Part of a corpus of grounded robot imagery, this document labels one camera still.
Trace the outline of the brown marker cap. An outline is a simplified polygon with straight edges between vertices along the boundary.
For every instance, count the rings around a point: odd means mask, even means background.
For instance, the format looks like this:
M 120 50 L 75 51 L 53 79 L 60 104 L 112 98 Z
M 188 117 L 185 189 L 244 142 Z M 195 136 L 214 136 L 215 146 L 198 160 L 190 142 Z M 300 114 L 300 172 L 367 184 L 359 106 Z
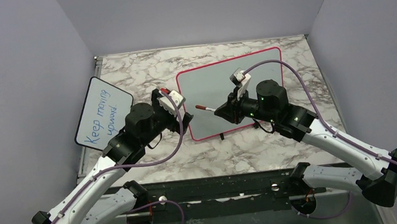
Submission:
M 206 110 L 206 107 L 204 107 L 202 105 L 195 105 L 195 108 L 199 109 L 199 110 Z

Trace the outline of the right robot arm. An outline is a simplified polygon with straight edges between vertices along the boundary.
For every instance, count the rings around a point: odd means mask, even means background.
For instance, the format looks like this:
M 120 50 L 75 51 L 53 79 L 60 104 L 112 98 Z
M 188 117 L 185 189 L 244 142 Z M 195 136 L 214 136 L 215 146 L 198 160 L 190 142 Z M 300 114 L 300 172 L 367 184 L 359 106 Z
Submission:
M 388 151 L 359 141 L 332 126 L 325 127 L 319 115 L 289 103 L 284 87 L 274 80 L 263 80 L 256 86 L 257 98 L 238 90 L 229 93 L 227 101 L 214 115 L 239 124 L 244 118 L 272 124 L 280 135 L 318 147 L 350 164 L 349 168 L 327 168 L 299 163 L 290 176 L 292 191 L 303 194 L 310 188 L 335 188 L 361 193 L 369 202 L 393 207 L 397 198 L 397 149 Z

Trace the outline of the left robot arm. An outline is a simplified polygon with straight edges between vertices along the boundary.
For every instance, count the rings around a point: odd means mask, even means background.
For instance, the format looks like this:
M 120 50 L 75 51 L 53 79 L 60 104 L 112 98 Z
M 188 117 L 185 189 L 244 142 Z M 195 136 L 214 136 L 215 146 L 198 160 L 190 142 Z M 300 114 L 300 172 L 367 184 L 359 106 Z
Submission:
M 135 181 L 129 181 L 106 200 L 100 198 L 131 168 L 141 168 L 139 160 L 146 147 L 164 130 L 179 134 L 179 141 L 163 160 L 164 163 L 179 150 L 186 129 L 193 116 L 180 114 L 185 97 L 168 89 L 154 89 L 151 103 L 134 104 L 125 117 L 125 125 L 102 151 L 92 170 L 80 184 L 51 210 L 37 212 L 32 224 L 106 224 L 127 210 L 141 211 L 150 204 L 145 189 Z

